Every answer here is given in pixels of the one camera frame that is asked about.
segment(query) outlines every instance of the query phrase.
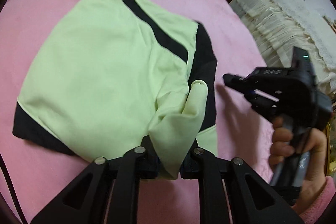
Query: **pink bed sheet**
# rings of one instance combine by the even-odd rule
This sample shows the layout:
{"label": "pink bed sheet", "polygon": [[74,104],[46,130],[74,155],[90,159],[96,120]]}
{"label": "pink bed sheet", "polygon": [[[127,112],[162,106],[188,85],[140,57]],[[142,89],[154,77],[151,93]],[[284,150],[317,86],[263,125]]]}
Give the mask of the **pink bed sheet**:
{"label": "pink bed sheet", "polygon": [[[8,0],[0,13],[0,151],[24,214],[30,221],[85,166],[83,160],[49,151],[14,137],[13,116],[29,65],[56,23],[79,0]],[[225,73],[248,75],[264,66],[247,28],[225,0],[151,0],[170,12],[200,21],[215,55],[219,156],[240,156],[265,180],[271,126],[250,109],[241,94],[222,86]],[[14,208],[0,175],[0,191]],[[197,181],[142,182],[138,223],[199,223]]]}

